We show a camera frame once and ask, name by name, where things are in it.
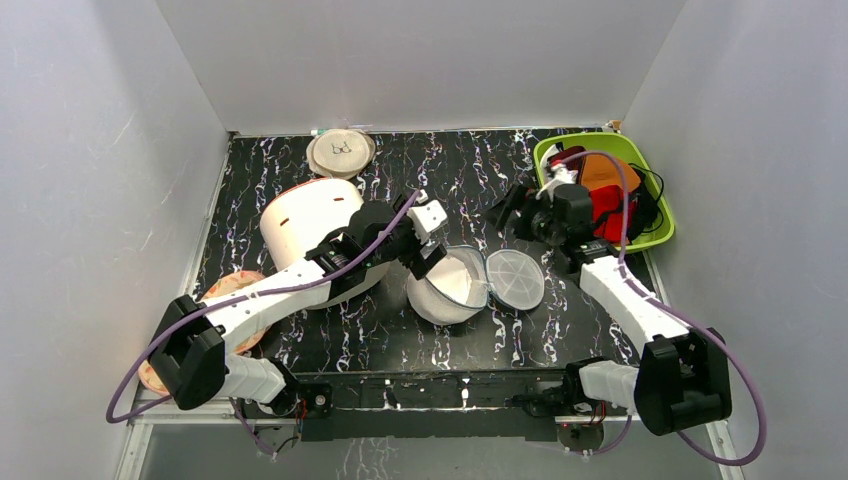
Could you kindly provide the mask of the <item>white mesh laundry bag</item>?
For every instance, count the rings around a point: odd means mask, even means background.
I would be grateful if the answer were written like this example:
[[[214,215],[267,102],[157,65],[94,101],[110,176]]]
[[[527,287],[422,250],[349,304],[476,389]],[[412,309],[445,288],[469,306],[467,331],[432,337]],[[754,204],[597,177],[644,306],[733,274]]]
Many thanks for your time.
[[[463,323],[491,300],[519,311],[538,307],[545,295],[542,269],[531,256],[501,249],[487,256],[470,246],[446,249],[422,279],[409,276],[406,294],[424,320],[449,326]]]

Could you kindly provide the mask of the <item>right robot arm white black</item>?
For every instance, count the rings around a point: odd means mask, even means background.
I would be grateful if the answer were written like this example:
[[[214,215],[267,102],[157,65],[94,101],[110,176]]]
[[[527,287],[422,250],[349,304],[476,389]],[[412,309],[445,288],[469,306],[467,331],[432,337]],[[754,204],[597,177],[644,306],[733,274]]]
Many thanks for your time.
[[[497,230],[545,243],[566,258],[579,288],[608,313],[640,351],[635,367],[594,357],[568,364],[563,384],[547,389],[577,414],[601,402],[637,414],[658,436],[724,420],[732,412],[722,338],[666,313],[654,294],[620,262],[617,249],[595,235],[589,191],[560,184],[547,192],[514,184],[485,214]]]

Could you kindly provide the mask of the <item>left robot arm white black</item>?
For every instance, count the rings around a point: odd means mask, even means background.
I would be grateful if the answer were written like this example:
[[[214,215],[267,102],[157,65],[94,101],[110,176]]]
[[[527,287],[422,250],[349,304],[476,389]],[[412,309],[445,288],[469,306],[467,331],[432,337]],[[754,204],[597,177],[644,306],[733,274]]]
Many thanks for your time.
[[[157,337],[144,355],[181,410],[193,410],[217,397],[252,400],[275,416],[294,411],[300,383],[282,363],[236,354],[243,341],[298,311],[319,306],[366,285],[368,274],[393,261],[422,279],[446,255],[442,246],[422,251],[447,224],[437,200],[418,194],[394,203],[366,202],[346,225],[330,228],[318,214],[319,243],[302,259],[262,281],[196,302],[173,300]]]

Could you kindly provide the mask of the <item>red black bra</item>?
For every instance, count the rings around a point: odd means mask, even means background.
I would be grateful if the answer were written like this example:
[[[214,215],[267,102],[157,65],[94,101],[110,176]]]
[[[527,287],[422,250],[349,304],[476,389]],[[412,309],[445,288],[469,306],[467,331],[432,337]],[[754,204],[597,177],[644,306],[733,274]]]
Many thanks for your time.
[[[618,185],[607,185],[589,192],[592,202],[594,235],[612,244],[622,238],[623,190]],[[631,192],[628,196],[627,243],[635,240],[644,230],[644,222],[638,219],[640,196]]]

